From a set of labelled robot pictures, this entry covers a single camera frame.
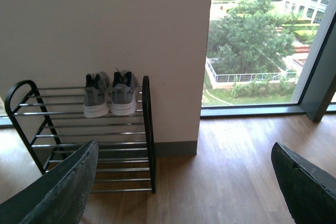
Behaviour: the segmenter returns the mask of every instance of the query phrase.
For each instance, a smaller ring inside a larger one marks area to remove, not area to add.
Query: shoe rack shelf
[[[33,81],[15,84],[5,109],[42,174],[90,140],[99,157],[92,193],[155,193],[155,151],[149,77],[144,76],[133,115],[87,119],[84,87],[38,88]]]

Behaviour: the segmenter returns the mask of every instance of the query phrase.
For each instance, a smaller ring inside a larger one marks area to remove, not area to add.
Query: metal shoe rack
[[[88,141],[99,145],[92,193],[155,193],[155,151],[149,77],[144,76],[137,111],[129,116],[87,119],[83,87],[38,88],[33,81],[15,84],[5,109],[42,174]]]

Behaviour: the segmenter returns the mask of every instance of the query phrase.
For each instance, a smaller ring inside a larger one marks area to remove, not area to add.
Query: pair of sneakers
[[[84,116],[99,118],[110,112],[106,103],[106,91],[110,88],[110,78],[105,72],[86,75],[84,96]],[[115,72],[112,83],[113,115],[131,115],[137,107],[138,81],[130,71]]]

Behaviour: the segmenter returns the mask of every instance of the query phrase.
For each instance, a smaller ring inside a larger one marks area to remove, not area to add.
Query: white shoe sole
[[[86,118],[100,118],[109,112],[109,107],[107,106],[106,102],[96,106],[84,105],[84,116]]]
[[[113,115],[132,115],[136,112],[138,88],[133,93],[133,100],[128,104],[114,104],[112,102],[111,112]]]

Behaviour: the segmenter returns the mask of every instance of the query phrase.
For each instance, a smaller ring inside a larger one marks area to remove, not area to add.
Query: gray baseboard
[[[157,157],[189,156],[197,154],[197,141],[155,143]]]

